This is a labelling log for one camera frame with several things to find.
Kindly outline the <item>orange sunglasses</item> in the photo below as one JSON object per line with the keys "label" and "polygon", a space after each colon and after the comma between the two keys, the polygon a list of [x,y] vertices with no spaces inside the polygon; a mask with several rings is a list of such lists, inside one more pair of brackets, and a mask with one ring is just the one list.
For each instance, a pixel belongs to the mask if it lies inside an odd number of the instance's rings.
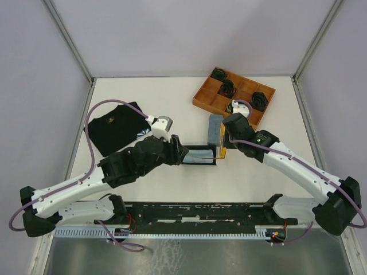
{"label": "orange sunglasses", "polygon": [[222,123],[221,125],[221,143],[219,147],[216,147],[216,157],[214,157],[214,160],[225,159],[226,157],[227,149],[222,146],[222,139],[223,139],[224,133],[225,133],[225,127]]}

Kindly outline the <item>black glasses case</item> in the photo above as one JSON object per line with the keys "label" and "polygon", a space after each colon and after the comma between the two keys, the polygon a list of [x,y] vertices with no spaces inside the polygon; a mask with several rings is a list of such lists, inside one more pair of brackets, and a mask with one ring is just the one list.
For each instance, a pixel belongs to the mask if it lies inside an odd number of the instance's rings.
{"label": "black glasses case", "polygon": [[182,164],[196,166],[215,166],[216,165],[216,147],[212,145],[186,146],[189,150],[184,157]]}

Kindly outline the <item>grey-blue glasses case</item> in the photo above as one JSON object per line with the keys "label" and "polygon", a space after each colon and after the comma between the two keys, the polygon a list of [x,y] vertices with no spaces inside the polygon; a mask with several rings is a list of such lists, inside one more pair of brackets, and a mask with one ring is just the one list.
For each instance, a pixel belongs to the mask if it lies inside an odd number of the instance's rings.
{"label": "grey-blue glasses case", "polygon": [[221,143],[222,115],[211,114],[208,124],[208,145],[219,147]]}

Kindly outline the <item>light blue cloth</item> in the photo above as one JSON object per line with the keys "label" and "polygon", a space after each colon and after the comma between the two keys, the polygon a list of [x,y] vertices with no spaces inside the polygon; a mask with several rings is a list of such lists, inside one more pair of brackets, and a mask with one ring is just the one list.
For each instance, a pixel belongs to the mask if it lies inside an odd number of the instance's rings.
{"label": "light blue cloth", "polygon": [[214,154],[212,150],[189,150],[188,154],[184,157],[183,163],[194,164],[194,163],[213,163]]}

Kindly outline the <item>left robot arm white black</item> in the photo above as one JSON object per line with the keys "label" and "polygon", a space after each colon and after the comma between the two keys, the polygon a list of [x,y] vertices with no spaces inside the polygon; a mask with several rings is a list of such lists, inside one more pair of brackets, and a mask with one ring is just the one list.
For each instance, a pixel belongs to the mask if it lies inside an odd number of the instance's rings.
{"label": "left robot arm white black", "polygon": [[132,183],[162,164],[178,166],[188,152],[177,135],[172,135],[168,142],[149,136],[104,158],[81,178],[42,190],[27,186],[20,191],[25,206],[22,216],[25,231],[29,237],[45,235],[56,227],[51,218],[67,203]]}

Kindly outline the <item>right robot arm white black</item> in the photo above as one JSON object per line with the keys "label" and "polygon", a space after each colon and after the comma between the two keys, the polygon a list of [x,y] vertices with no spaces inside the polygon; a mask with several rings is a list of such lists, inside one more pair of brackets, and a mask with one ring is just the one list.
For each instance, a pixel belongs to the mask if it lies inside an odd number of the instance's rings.
{"label": "right robot arm white black", "polygon": [[226,142],[246,157],[272,167],[305,189],[309,198],[274,195],[263,210],[264,219],[276,224],[282,219],[317,223],[332,235],[339,236],[361,214],[359,183],[348,176],[338,176],[314,166],[293,153],[272,133],[255,131],[247,118],[234,113],[224,119]]}

